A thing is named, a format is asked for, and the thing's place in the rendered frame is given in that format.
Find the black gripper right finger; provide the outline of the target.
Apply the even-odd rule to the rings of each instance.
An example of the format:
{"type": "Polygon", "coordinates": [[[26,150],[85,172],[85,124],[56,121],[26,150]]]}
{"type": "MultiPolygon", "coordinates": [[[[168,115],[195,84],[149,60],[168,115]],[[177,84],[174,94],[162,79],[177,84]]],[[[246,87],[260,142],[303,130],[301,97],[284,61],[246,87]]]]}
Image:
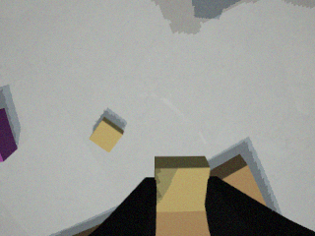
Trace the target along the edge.
{"type": "Polygon", "coordinates": [[[205,206],[212,236],[315,236],[217,176],[208,178],[205,206]]]}

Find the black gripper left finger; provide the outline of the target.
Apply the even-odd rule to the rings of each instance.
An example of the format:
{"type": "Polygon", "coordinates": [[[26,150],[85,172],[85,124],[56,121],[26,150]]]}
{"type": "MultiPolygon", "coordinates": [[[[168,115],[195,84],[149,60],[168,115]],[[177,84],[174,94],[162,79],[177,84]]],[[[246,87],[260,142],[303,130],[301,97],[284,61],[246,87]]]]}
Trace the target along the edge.
{"type": "Polygon", "coordinates": [[[146,177],[88,236],[157,236],[157,197],[157,180],[146,177]]]}

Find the tan block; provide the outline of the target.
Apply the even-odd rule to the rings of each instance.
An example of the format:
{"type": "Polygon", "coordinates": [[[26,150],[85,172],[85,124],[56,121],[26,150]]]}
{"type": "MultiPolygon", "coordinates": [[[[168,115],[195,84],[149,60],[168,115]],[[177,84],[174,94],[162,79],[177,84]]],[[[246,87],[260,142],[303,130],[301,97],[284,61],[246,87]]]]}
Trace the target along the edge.
{"type": "Polygon", "coordinates": [[[103,117],[101,123],[97,126],[97,129],[94,130],[94,133],[91,134],[92,142],[95,142],[96,145],[99,145],[103,149],[106,149],[107,152],[117,145],[119,139],[123,135],[123,130],[121,127],[114,125],[113,122],[110,122],[109,119],[103,117]]]}
{"type": "Polygon", "coordinates": [[[205,156],[155,157],[157,212],[205,211],[209,170],[205,156]]]}

